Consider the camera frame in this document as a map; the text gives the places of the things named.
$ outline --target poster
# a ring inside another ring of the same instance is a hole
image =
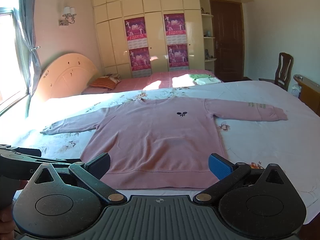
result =
[[[186,23],[183,13],[165,14],[164,25],[166,36],[186,34]]]
[[[127,41],[144,39],[147,37],[144,17],[124,20]]]
[[[170,68],[189,66],[187,44],[168,45],[168,56]]]
[[[139,70],[151,70],[148,47],[129,49],[132,73]]]
[[[148,47],[144,17],[124,20],[128,49]]]
[[[183,13],[165,14],[164,25],[167,44],[187,43],[186,23]]]

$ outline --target human hand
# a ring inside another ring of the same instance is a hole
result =
[[[18,190],[23,189],[27,183],[27,181],[21,180]],[[0,210],[0,240],[13,240],[13,230],[15,227],[16,224],[14,223],[12,217],[12,205]]]

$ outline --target folded towel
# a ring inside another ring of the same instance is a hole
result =
[[[206,84],[216,84],[221,83],[220,79],[217,79],[216,77],[210,77],[210,78],[197,78],[195,82],[198,85],[206,85]]]
[[[211,76],[207,74],[189,74],[189,77],[192,78],[192,80],[194,81],[198,78],[209,78]]]

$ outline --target wooden door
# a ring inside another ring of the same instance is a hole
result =
[[[224,82],[243,79],[243,16],[241,3],[210,0],[215,36],[214,74]]]

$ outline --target embroidered logo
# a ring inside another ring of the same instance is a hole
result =
[[[180,115],[180,117],[183,117],[183,116],[186,116],[187,112],[183,112],[183,113],[177,112],[177,114]]]

